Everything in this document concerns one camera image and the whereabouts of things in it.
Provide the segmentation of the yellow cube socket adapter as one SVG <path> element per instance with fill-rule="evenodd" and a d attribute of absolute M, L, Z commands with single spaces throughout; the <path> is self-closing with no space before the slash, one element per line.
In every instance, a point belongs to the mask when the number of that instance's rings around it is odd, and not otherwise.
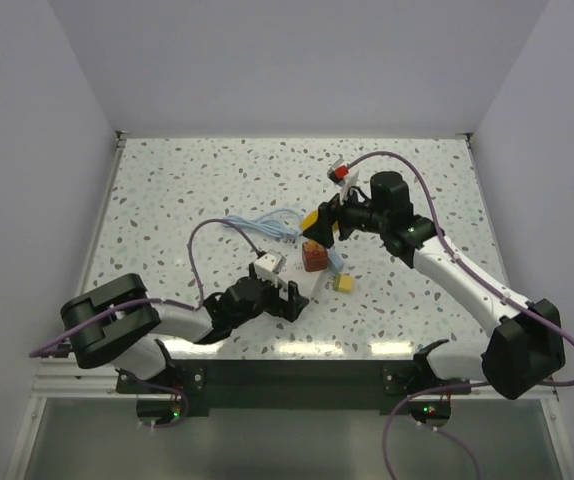
<path fill-rule="evenodd" d="M 307 238 L 314 235 L 333 235 L 338 231 L 338 223 L 326 210 L 315 210 L 301 221 L 301 229 Z"/>

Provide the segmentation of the small yellow plug adapter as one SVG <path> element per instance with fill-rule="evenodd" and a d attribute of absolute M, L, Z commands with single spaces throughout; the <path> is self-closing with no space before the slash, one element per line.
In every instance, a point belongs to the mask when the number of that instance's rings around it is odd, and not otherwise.
<path fill-rule="evenodd" d="M 333 279 L 333 290 L 349 294 L 354 290 L 354 278 L 348 274 L 336 274 Z"/>

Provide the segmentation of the red square plug adapter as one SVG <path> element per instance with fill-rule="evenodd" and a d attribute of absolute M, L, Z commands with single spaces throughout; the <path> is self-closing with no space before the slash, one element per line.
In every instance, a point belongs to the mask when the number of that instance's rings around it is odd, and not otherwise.
<path fill-rule="evenodd" d="M 315 241 L 307 240 L 301 246 L 303 268 L 306 272 L 318 272 L 328 267 L 327 249 Z"/>

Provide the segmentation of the light blue power strip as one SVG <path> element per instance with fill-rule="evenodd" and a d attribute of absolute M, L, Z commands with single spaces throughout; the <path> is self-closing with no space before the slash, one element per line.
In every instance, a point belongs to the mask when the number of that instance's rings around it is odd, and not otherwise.
<path fill-rule="evenodd" d="M 344 260 L 334 249 L 327 250 L 327 270 L 339 274 L 344 268 Z"/>

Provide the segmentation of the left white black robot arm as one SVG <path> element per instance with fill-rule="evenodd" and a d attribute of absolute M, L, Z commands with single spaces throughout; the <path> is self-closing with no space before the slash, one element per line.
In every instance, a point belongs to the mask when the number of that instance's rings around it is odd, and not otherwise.
<path fill-rule="evenodd" d="M 126 274 L 63 305 L 60 316 L 78 366 L 111 365 L 134 374 L 152 392 L 174 380 L 168 351 L 155 334 L 195 345 L 212 345 L 247 322 L 268 314 L 288 322 L 309 304 L 299 285 L 280 276 L 270 255 L 249 265 L 248 274 L 215 292 L 194 310 L 176 301 L 150 298 L 137 274 Z"/>

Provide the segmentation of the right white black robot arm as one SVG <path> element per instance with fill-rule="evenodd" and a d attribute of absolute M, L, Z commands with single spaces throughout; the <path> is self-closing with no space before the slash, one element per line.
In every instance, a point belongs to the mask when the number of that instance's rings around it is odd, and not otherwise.
<path fill-rule="evenodd" d="M 546 299 L 530 301 L 471 262 L 434 221 L 415 213 L 400 174 L 374 174 L 369 195 L 345 166 L 332 168 L 329 177 L 341 190 L 304 221 L 304 236 L 330 248 L 355 231 L 378 235 L 390 255 L 438 284 L 489 338 L 486 347 L 450 351 L 438 340 L 420 349 L 412 369 L 415 390 L 480 381 L 516 399 L 565 365 L 558 309 Z"/>

